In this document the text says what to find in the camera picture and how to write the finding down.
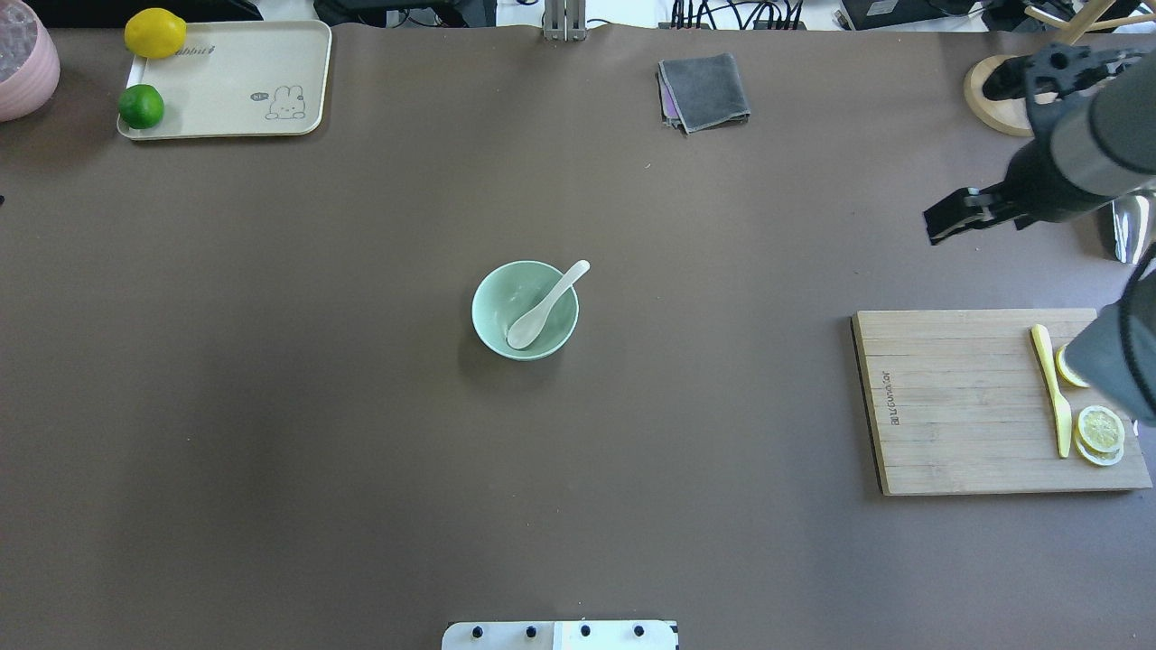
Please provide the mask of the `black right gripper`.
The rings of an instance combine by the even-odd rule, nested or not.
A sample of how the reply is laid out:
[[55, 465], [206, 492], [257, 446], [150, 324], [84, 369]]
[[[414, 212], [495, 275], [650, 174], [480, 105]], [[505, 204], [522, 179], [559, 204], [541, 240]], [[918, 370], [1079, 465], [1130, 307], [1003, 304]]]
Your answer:
[[958, 189], [924, 210], [931, 246], [968, 230], [1014, 221], [1060, 223], [1085, 215], [1085, 194], [1058, 172], [1045, 145], [1031, 141], [1009, 161], [1006, 176], [991, 189]]

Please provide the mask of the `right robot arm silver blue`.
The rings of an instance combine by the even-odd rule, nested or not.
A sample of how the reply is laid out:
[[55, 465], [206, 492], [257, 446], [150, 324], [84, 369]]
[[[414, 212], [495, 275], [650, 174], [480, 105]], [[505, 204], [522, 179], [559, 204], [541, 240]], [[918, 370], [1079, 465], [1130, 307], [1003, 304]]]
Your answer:
[[1018, 229], [1098, 214], [1116, 258], [1132, 265], [1122, 296], [1069, 344], [1083, 381], [1153, 424], [1153, 62], [1091, 97], [1032, 108], [1033, 139], [990, 189], [959, 189], [925, 210], [932, 244], [1011, 222]]

